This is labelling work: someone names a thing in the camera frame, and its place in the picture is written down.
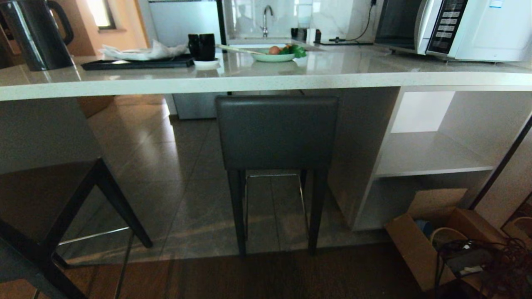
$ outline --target green vegetable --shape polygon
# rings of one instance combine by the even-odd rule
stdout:
[[[279,55],[283,54],[294,54],[296,58],[302,58],[306,56],[306,50],[300,45],[286,45],[286,47],[279,52]]]
[[[306,56],[306,50],[302,46],[293,45],[290,47],[290,51],[296,55],[296,58],[302,58]]]

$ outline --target metal footrest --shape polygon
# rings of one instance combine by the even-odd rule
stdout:
[[[253,176],[246,176],[246,181],[245,181],[245,187],[244,187],[244,200],[245,200],[245,203],[244,203],[244,208],[245,208],[245,211],[244,211],[244,227],[245,227],[245,230],[244,230],[244,235],[245,235],[245,238],[246,238],[246,241],[247,241],[247,237],[248,237],[248,191],[247,191],[247,188],[248,188],[248,181],[249,179],[251,178],[261,178],[261,177],[297,177],[297,182],[299,184],[299,187],[300,187],[300,197],[301,197],[301,205],[303,206],[303,215],[304,215],[304,221],[305,221],[305,232],[306,232],[306,238],[308,239],[309,238],[309,221],[308,221],[308,218],[306,216],[306,207],[305,207],[305,198],[303,197],[303,187],[301,186],[301,177],[295,173],[290,173],[290,174],[286,174],[286,175],[253,175]]]
[[[98,234],[93,234],[93,235],[89,235],[89,236],[85,236],[85,237],[80,237],[80,238],[75,238],[75,239],[72,239],[72,240],[63,241],[63,242],[60,242],[58,244],[58,246],[65,245],[65,244],[70,244],[70,243],[74,243],[74,242],[79,242],[79,241],[82,241],[82,240],[92,239],[92,238],[99,237],[99,236],[104,236],[104,235],[107,235],[107,234],[112,234],[114,232],[123,231],[123,230],[126,230],[126,229],[129,229],[129,227],[122,227],[122,228],[113,229],[113,230],[109,230],[109,231],[99,232]],[[131,234],[130,234],[129,240],[128,240],[128,246],[126,248],[126,255],[124,256],[124,262],[122,263],[122,268],[120,269],[120,276],[118,278],[117,288],[116,288],[116,290],[114,292],[114,297],[113,297],[114,299],[118,299],[120,297],[120,290],[122,290],[122,284],[124,282],[124,276],[126,274],[126,267],[127,267],[128,260],[129,260],[129,254],[131,253],[131,247],[133,246],[133,237],[134,236],[135,236],[135,233],[133,231],[131,231]],[[57,255],[57,253],[54,253],[54,255],[57,256],[57,259],[60,259],[60,261],[61,261],[60,264],[61,264],[62,267],[64,267],[67,264],[59,255]],[[40,295],[40,291],[38,289],[36,289],[32,299],[38,299],[39,295]]]

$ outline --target white open shelf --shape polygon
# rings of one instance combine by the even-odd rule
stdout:
[[[377,177],[493,170],[494,166],[440,132],[392,133],[382,148]]]

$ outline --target egg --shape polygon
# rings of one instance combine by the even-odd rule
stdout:
[[[278,55],[281,52],[281,49],[278,46],[272,46],[268,51],[268,54]]]

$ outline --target black electric kettle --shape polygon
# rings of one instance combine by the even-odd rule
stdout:
[[[59,34],[53,9],[66,37]],[[45,71],[74,65],[67,44],[74,39],[67,15],[59,3],[47,0],[0,0],[0,12],[18,42],[31,71]]]

